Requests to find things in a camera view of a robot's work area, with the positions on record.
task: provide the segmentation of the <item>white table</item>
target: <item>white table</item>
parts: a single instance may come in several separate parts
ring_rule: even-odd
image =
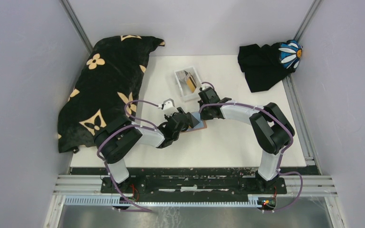
[[[199,110],[197,100],[183,102],[174,77],[174,70],[195,66],[202,81],[215,86],[220,98],[230,97],[250,105],[276,103],[290,121],[294,121],[282,82],[266,92],[251,93],[244,74],[240,71],[237,56],[166,56],[151,57],[147,67],[140,99],[155,104],[172,98],[177,107],[186,112]],[[137,116],[155,124],[164,122],[161,110],[148,105],[138,105]],[[178,141],[164,149],[136,145],[125,156],[127,167],[258,167],[262,149],[250,125],[233,120],[207,121],[207,128],[181,133]],[[73,155],[71,167],[103,167],[96,157],[96,147],[85,148]],[[297,134],[294,143],[283,157],[282,166],[305,166]]]

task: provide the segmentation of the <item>blue and white daisy print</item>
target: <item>blue and white daisy print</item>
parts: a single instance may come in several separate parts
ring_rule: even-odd
[[[302,46],[295,40],[288,41],[288,44],[281,44],[279,48],[280,63],[283,67],[288,69],[293,66],[296,69],[300,61],[301,50]]]

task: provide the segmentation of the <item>black fabric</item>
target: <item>black fabric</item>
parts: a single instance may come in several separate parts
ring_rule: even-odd
[[[269,90],[288,74],[296,71],[294,64],[298,62],[299,58],[291,61],[290,66],[289,63],[282,64],[281,61],[286,56],[282,55],[282,51],[279,50],[279,48],[286,47],[287,44],[292,42],[295,41],[275,43],[272,46],[264,45],[259,47],[257,44],[253,44],[240,47],[238,62],[241,71],[245,74],[251,92]],[[301,55],[301,46],[297,45]]]
[[[115,36],[97,42],[58,116],[59,152],[94,146],[94,135],[119,115],[128,101],[138,99],[149,53],[164,40]],[[128,107],[135,115],[136,105]]]

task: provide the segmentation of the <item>floral pillow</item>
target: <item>floral pillow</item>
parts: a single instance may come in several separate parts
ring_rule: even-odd
[[[58,116],[59,152],[95,146],[95,134],[138,99],[149,53],[164,40],[155,37],[115,36],[97,42]],[[136,105],[127,111],[135,115]]]

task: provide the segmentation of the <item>white wall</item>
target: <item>white wall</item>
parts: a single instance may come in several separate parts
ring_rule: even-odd
[[[159,56],[234,55],[292,39],[313,0],[69,0],[90,42],[115,35],[166,41]]]
[[[42,227],[70,159],[58,112],[86,58],[58,0],[0,0],[0,228]]]
[[[324,1],[293,74],[323,171],[350,228],[365,228],[365,1]]]

